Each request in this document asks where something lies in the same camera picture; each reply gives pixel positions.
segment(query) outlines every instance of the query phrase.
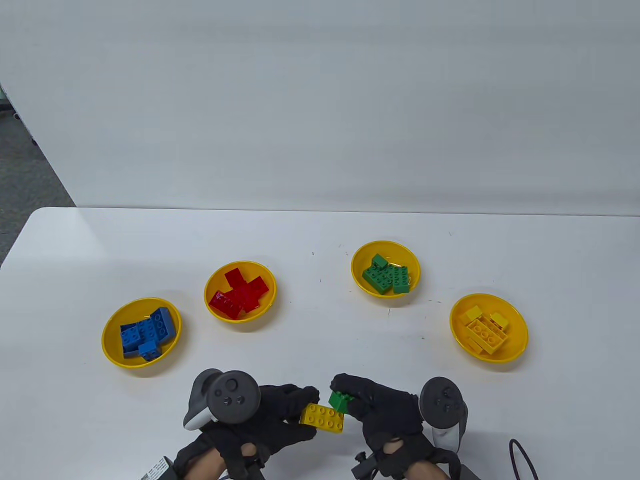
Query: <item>lego brick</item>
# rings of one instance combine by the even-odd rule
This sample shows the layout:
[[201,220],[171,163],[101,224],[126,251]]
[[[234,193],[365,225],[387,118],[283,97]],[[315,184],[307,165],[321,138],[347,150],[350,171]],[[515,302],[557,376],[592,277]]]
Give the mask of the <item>lego brick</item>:
[[242,307],[245,312],[251,312],[260,306],[258,294],[248,284],[241,285],[234,289],[237,298],[241,299]]
[[464,315],[460,317],[462,323],[466,326],[469,325],[473,320],[482,317],[482,310],[477,305],[474,308],[471,308],[465,312]]
[[138,331],[140,332],[140,337],[142,337],[142,343],[146,343],[146,342],[160,343],[160,339],[158,338],[158,334],[154,326],[154,321],[151,320],[151,318],[142,320],[138,322],[137,325],[138,325]]
[[136,351],[138,347],[143,343],[143,339],[140,335],[140,330],[137,325],[122,330],[120,332],[122,338],[122,351],[123,353],[130,353]]
[[362,278],[381,295],[384,295],[391,288],[391,280],[389,277],[374,267],[367,268],[362,273]]
[[148,362],[162,355],[158,342],[154,340],[143,343],[140,348],[138,348],[138,352],[140,352],[140,356]]
[[243,278],[242,273],[237,268],[225,273],[225,278],[229,282],[229,286],[233,289],[240,288],[242,285],[246,285],[246,280]]
[[327,406],[310,403],[302,411],[300,423],[331,433],[342,433],[344,413],[336,412]]
[[493,354],[498,350],[507,338],[499,328],[483,322],[481,319],[473,320],[467,325],[467,334],[487,353]]
[[500,328],[500,330],[507,330],[507,327],[509,326],[509,321],[505,317],[500,315],[498,312],[492,313],[490,318],[492,322],[495,323]]
[[478,345],[477,343],[475,343],[472,339],[467,338],[467,345],[469,345],[469,347],[471,348],[471,350],[473,350],[474,352],[476,352],[478,355],[480,355],[483,350],[482,347],[480,345]]
[[394,268],[394,293],[409,293],[409,269],[407,267]]
[[347,405],[351,400],[353,400],[353,397],[351,395],[343,394],[340,392],[331,392],[331,397],[329,397],[329,405],[331,405],[333,409],[338,413],[349,413],[347,410]]
[[160,343],[165,343],[169,340],[173,340],[173,338],[175,337],[175,327],[173,325],[173,319],[171,318],[171,313],[169,312],[168,308],[160,307],[155,312],[153,312],[149,316],[149,318],[154,325],[158,341]]
[[209,304],[211,308],[215,308],[233,320],[237,320],[238,315],[240,315],[240,312],[242,311],[242,305],[232,301],[220,290],[216,292],[213,298],[209,301]]
[[243,304],[242,296],[240,295],[240,292],[238,292],[238,290],[229,290],[228,292],[224,292],[224,294],[232,302],[237,303],[238,305]]
[[255,277],[251,282],[249,282],[249,286],[257,293],[258,298],[269,291],[269,287],[264,283],[261,276]]
[[387,265],[389,265],[389,262],[387,262],[385,258],[379,253],[376,253],[376,256],[371,259],[371,266],[377,269],[382,270]]

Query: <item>white table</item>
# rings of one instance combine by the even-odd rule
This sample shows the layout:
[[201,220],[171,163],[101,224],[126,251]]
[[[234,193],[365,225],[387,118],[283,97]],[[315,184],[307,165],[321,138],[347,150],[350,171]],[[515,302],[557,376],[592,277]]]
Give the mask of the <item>white table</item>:
[[[353,252],[373,239],[412,249],[424,276],[410,301],[360,291]],[[481,478],[511,478],[510,437],[541,478],[633,477],[640,420],[640,218],[269,211],[41,209],[0,270],[0,477],[135,479],[194,434],[182,417],[208,367],[259,383],[316,385],[347,371],[418,392],[454,380],[469,406],[460,455]],[[245,328],[208,313],[209,275],[267,265],[278,301]],[[499,369],[449,331],[470,292],[512,302],[529,325],[521,362]],[[104,358],[109,316],[160,296],[184,318],[170,358],[137,372]],[[358,424],[272,458],[268,478],[349,479]]]

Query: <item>finger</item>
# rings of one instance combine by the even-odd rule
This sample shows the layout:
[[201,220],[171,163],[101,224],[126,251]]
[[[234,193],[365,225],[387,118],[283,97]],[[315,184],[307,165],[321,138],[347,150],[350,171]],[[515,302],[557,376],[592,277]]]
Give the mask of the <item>finger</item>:
[[334,392],[351,395],[370,405],[373,404],[376,387],[377,384],[368,378],[347,375],[346,373],[339,373],[333,377],[331,382],[331,389]]
[[299,417],[302,411],[310,403],[320,401],[320,392],[315,387],[299,388],[287,395],[285,401],[278,405],[278,414],[281,419]]
[[184,477],[189,471],[193,460],[214,448],[213,441],[207,435],[202,434],[178,452],[173,462],[173,468],[179,476]]
[[278,390],[280,390],[285,394],[290,394],[291,392],[295,392],[296,390],[299,390],[299,389],[300,387],[297,385],[294,385],[293,383],[287,383],[286,385],[280,385],[278,387]]
[[216,434],[215,442],[231,478],[242,478],[246,474],[242,452],[242,446],[246,442],[233,431],[226,429]]
[[347,404],[347,412],[349,412],[349,415],[360,422],[364,420],[364,417],[366,417],[370,411],[371,407],[359,398],[354,398]]
[[288,445],[306,442],[316,436],[317,429],[309,425],[283,424],[282,445],[280,449]]

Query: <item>hand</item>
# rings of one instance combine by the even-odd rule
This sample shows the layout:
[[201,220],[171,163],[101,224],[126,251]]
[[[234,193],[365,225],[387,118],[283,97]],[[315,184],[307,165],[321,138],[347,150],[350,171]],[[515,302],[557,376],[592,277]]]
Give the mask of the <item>hand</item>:
[[217,449],[225,461],[231,478],[246,475],[243,444],[256,445],[258,451],[266,449],[273,455],[288,445],[311,440],[316,429],[300,425],[300,414],[309,403],[317,403],[319,392],[314,387],[295,385],[264,385],[260,387],[260,407],[255,415],[242,424],[230,425],[210,422],[202,434],[178,452],[173,465],[176,473],[185,476],[193,460],[212,449]]
[[[422,434],[422,415],[418,397],[361,378],[340,373],[333,378],[331,389],[351,395],[349,414],[362,422],[362,434],[378,460],[384,476],[406,476],[410,480],[442,478],[425,461],[448,463],[452,479],[460,478],[460,461],[454,452],[434,448]],[[400,448],[402,465],[394,463]]]
[[374,452],[394,438],[422,433],[416,395],[346,373],[333,378],[331,389],[354,397],[348,404],[349,414],[362,422],[362,434]]

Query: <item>floor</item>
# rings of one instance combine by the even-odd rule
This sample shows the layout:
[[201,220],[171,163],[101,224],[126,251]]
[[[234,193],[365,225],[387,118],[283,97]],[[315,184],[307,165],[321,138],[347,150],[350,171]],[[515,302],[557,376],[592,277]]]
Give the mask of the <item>floor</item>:
[[22,122],[0,112],[0,264],[34,210],[73,206]]

